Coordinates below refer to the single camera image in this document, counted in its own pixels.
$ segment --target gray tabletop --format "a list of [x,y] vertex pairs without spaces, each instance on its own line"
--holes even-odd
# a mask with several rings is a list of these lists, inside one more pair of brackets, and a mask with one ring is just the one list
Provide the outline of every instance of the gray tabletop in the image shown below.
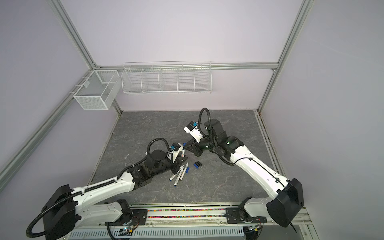
[[[250,151],[273,168],[255,114],[252,110],[210,111],[217,118],[228,136],[238,137]],[[183,128],[190,121],[197,121],[198,111],[123,112],[114,134],[98,165],[92,183],[116,176],[122,168],[145,156],[149,141],[157,137],[184,143],[192,137]],[[204,113],[202,122],[207,120]],[[161,141],[151,150],[166,150]],[[108,201],[126,199],[129,204],[190,203],[190,202],[241,202],[244,198],[267,197],[262,187],[237,166],[228,166],[215,154],[204,152],[195,157],[186,151],[189,172],[174,187],[169,181],[171,171],[157,175],[152,182],[132,192],[122,193]],[[196,169],[193,163],[203,165]]]

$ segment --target white mesh basket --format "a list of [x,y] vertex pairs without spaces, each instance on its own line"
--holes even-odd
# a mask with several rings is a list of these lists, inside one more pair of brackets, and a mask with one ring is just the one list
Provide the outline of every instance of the white mesh basket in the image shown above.
[[130,66],[124,68],[121,81],[122,91],[127,94],[212,92],[210,65]]
[[94,70],[74,94],[85,110],[108,110],[121,88],[116,70]]

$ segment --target marker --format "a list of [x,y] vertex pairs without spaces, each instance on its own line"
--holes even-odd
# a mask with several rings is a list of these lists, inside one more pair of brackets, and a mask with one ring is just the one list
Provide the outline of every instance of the marker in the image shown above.
[[176,175],[180,172],[180,170],[183,168],[183,166],[181,166],[181,167],[179,168],[179,170],[177,171],[176,174],[172,175],[172,177],[169,178],[170,181],[172,181],[172,179],[173,179],[174,177],[176,177]]
[[183,171],[182,171],[183,167],[184,167],[184,165],[182,165],[182,166],[180,167],[180,170],[181,170],[181,171],[179,172],[179,175],[178,175],[177,178],[176,178],[176,181],[175,181],[175,184],[174,184],[175,187],[176,187],[177,183],[178,183],[179,180],[180,180],[181,174],[183,173]]
[[185,168],[184,168],[184,170],[183,170],[183,173],[181,174],[181,177],[180,177],[180,181],[183,179],[184,174],[185,174],[185,171],[187,170],[187,167],[188,167],[188,163],[185,165]]

